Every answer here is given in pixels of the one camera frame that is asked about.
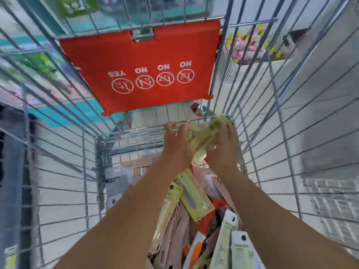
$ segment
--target forearm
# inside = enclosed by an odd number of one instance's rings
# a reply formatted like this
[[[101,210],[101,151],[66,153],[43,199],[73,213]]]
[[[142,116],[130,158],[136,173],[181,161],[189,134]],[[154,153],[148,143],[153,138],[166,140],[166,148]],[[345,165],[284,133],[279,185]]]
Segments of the forearm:
[[[246,174],[232,169],[218,176],[267,269],[359,268],[358,260],[274,202]]]
[[[173,173],[159,160],[130,188],[99,224],[57,264],[62,268],[143,269]]]

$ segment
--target bare arm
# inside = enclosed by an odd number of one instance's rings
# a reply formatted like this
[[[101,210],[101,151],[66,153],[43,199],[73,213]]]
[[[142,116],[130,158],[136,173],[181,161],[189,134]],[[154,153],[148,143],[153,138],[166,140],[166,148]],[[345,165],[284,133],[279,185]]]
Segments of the bare arm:
[[[143,269],[168,186],[191,164],[186,126],[165,126],[164,150],[146,175],[84,235],[55,269]]]
[[[209,166],[229,191],[265,267],[359,268],[359,260],[286,211],[238,170],[236,138],[235,128],[222,125],[219,142],[207,151]]]

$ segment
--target hand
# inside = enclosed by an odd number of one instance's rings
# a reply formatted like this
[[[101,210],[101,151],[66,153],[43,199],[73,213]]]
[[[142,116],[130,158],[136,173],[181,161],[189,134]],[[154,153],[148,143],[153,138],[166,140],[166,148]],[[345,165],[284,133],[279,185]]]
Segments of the hand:
[[[194,153],[188,149],[187,132],[191,130],[190,125],[182,124],[176,133],[173,131],[176,124],[168,122],[164,125],[164,148],[160,160],[178,175],[190,167]]]
[[[238,171],[237,167],[237,131],[231,124],[222,123],[219,137],[207,147],[209,167],[221,176],[224,172]]]

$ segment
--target white circle icon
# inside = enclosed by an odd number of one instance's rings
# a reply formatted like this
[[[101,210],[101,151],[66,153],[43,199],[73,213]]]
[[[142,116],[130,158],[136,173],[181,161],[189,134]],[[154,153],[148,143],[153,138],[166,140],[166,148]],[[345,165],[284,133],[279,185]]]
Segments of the white circle icon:
[[[112,88],[120,94],[128,94],[134,90],[134,85],[126,78],[116,78],[112,81]]]
[[[174,82],[174,75],[170,72],[163,72],[157,76],[156,81],[159,85],[166,87]]]
[[[177,80],[179,83],[186,84],[191,82],[195,78],[195,72],[191,69],[183,69],[177,74]]]
[[[153,85],[155,84],[155,81],[149,75],[141,75],[141,76],[137,77],[135,83],[136,83],[136,86],[139,87],[140,89],[147,90],[147,89],[153,87]]]

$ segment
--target red child seat flap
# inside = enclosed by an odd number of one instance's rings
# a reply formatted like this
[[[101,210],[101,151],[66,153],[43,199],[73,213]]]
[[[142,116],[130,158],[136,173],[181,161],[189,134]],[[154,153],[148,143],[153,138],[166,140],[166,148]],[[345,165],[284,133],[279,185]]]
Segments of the red child seat flap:
[[[209,99],[220,20],[155,27],[154,40],[129,31],[60,40],[103,116],[183,101]]]

